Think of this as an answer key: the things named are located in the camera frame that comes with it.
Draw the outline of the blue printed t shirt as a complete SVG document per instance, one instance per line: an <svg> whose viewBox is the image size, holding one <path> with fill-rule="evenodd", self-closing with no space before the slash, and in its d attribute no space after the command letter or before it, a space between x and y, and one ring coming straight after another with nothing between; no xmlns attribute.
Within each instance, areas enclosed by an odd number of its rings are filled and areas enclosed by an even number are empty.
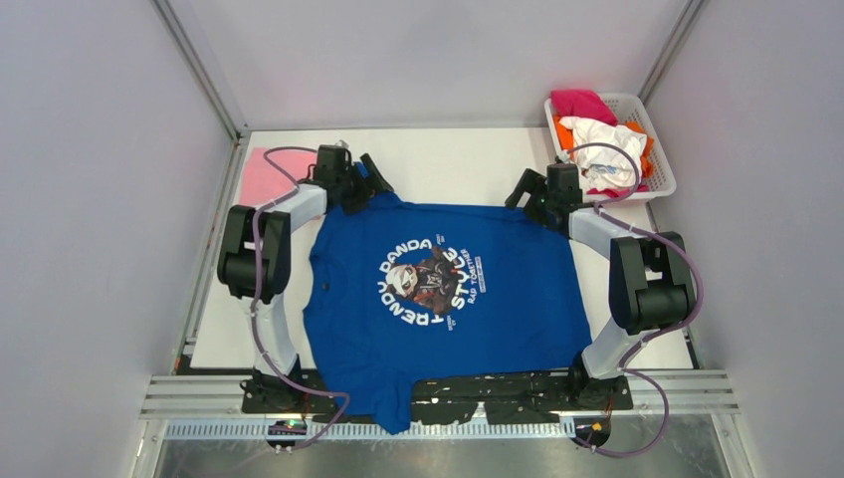
<svg viewBox="0 0 844 478"><path fill-rule="evenodd" d="M420 380L565 367L591 341L569 241L518 210L380 193L332 209L310 263L316 369L389 433Z"/></svg>

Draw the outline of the white t shirt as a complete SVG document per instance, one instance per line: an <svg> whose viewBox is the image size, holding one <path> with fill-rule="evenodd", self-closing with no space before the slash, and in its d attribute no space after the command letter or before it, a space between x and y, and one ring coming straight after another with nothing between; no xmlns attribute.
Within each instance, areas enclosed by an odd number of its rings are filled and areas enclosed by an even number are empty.
<svg viewBox="0 0 844 478"><path fill-rule="evenodd" d="M649 137L639 128L579 117L564 117L558 123L571 133L577 151L570 157L590 189L628 189L637 183L637 176L642 177Z"/></svg>

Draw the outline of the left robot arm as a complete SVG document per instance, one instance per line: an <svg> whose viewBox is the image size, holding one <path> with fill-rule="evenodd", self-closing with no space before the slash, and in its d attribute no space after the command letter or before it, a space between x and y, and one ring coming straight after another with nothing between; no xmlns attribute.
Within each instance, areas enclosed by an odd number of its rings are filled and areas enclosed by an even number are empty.
<svg viewBox="0 0 844 478"><path fill-rule="evenodd" d="M345 392L304 385L299 353L290 337L284 294L292 275L292 236L300 227L335 208L346 214L362 211L391 184L368 153L354 158L344 143L314 149L315 161L296 178L273 159L263 160L292 184L291 190L260 206L234 205L227 213L217 260L217 278L230 295L244 301L256 355L251 382L278 410L292 412L305 396L340 399Z"/></svg>

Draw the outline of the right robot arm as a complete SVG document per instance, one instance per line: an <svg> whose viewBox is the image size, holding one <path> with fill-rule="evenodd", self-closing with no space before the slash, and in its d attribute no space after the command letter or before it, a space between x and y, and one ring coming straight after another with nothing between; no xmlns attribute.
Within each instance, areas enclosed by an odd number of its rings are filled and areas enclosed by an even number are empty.
<svg viewBox="0 0 844 478"><path fill-rule="evenodd" d="M625 366L656 335L685 321L697 296L679 234L641 232L611 218L603 207L583 202L575 175L566 163L545 173L526 169L505 205L609 262L610 318L574 356L564 387L568 402L588 409L621 393Z"/></svg>

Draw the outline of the orange t shirt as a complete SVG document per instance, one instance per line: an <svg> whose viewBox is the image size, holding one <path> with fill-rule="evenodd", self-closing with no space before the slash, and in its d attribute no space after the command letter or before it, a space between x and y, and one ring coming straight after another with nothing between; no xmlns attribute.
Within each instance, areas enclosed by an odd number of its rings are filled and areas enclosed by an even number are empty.
<svg viewBox="0 0 844 478"><path fill-rule="evenodd" d="M561 148L565 149L565 150L571 150L572 149L571 133L570 133L569 130L563 128L558 123L558 121L561 118L562 117L560 117L560 116L553 116L552 117L553 126L554 126L554 129L555 129L555 132L557 133L558 142L559 142ZM642 156L642 171L643 171L642 178L650 177L654 172L654 165L653 165L653 162L650 160L649 156L650 156L650 153L652 152L652 148L654 146L655 139L653 137L651 137L650 135L648 135L645 132L645 129L638 122L629 121L629 122L626 122L624 124L630 126L631 128L639 128L642 132L644 132L649 137L648 146L645 150L645 154Z"/></svg>

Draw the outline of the folded pink t shirt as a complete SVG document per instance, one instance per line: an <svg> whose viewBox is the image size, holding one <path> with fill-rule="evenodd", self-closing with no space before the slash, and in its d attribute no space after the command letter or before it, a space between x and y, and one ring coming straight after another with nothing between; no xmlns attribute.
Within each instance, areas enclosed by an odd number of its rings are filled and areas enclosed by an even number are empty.
<svg viewBox="0 0 844 478"><path fill-rule="evenodd" d="M265 147L254 148L245 161L234 197L235 204L258 207L289 193L296 181L308 175L310 166L317 159L314 151L285 149L270 152L269 159L290 176L286 177L265 160L266 150Z"/></svg>

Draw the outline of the white plastic basket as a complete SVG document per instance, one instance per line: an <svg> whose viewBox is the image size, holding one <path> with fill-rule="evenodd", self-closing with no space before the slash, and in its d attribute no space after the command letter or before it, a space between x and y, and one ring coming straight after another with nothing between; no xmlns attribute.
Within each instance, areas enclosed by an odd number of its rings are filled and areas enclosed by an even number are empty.
<svg viewBox="0 0 844 478"><path fill-rule="evenodd" d="M668 196L676 181L642 102L633 95L555 91L544 102L555 155L577 168L586 202Z"/></svg>

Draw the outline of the magenta t shirt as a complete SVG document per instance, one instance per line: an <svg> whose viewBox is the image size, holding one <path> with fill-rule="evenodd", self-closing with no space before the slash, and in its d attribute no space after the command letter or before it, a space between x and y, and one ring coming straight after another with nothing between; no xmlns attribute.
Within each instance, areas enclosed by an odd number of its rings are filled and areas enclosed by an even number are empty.
<svg viewBox="0 0 844 478"><path fill-rule="evenodd" d="M600 120L604 123L608 123L610 125L619 125L624 124L625 122L620 121L615 113L611 110L611 108L593 91L589 90L557 90L553 91L550 94L551 106L553 108L553 113L551 115L551 127L555 132L553 126L553 116L560 116L560 117L579 117L579 118L587 118L593 120ZM565 150L563 157L573 162L573 160L569 157L574 151L577 151L576 148L572 148L571 150ZM587 184L586 178L584 174L579 169L581 177L585 181L587 186L587 192L590 194L601 194L606 195L608 197L620 197L624 195L627 190L631 188L636 188L638 191L644 191L647 187L643 184L643 180L645 178L637 176L637 183L628 189L590 189L589 185Z"/></svg>

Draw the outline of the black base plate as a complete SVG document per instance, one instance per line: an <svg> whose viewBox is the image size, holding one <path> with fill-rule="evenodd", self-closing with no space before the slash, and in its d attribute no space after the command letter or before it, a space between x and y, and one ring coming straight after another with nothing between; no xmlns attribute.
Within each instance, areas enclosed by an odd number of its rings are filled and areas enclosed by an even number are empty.
<svg viewBox="0 0 844 478"><path fill-rule="evenodd" d="M288 414L328 423L338 406L328 397L297 390L276 377L254 371L239 381L247 414ZM549 423L557 412L608 415L633 408L628 381L593 381L575 391L564 368L493 375L465 375L416 382L410 402L414 423L464 424L483 411L493 424Z"/></svg>

